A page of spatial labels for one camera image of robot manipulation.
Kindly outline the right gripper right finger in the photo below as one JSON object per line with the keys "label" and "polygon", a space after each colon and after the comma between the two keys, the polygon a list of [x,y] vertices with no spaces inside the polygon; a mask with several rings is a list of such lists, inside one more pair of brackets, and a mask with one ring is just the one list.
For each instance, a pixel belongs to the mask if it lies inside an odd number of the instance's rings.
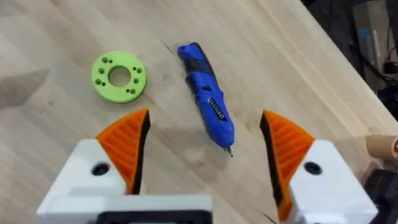
{"label": "right gripper right finger", "polygon": [[331,141],[269,110],[259,127],[281,223],[372,222],[379,210]]}

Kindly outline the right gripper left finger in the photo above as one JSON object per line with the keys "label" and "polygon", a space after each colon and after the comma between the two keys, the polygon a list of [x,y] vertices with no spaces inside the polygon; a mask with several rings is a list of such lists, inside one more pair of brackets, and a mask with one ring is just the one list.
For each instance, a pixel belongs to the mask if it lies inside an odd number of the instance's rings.
{"label": "right gripper left finger", "polygon": [[149,110],[144,108],[118,119],[95,138],[79,141],[37,214],[43,215],[60,197],[138,195],[149,129]]}

